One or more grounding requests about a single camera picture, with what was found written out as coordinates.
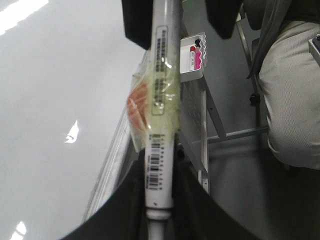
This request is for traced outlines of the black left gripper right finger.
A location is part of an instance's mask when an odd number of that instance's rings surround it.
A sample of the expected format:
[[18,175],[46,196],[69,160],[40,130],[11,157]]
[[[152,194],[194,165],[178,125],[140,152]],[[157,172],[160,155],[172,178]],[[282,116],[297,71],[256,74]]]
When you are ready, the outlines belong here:
[[243,0],[206,0],[208,22],[224,40],[232,37]]

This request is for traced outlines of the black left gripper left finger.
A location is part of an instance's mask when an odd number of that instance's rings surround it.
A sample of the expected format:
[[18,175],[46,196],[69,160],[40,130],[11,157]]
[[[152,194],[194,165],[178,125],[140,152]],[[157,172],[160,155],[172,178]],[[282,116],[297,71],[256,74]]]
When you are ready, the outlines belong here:
[[125,37],[144,50],[152,39],[153,0],[122,0]]

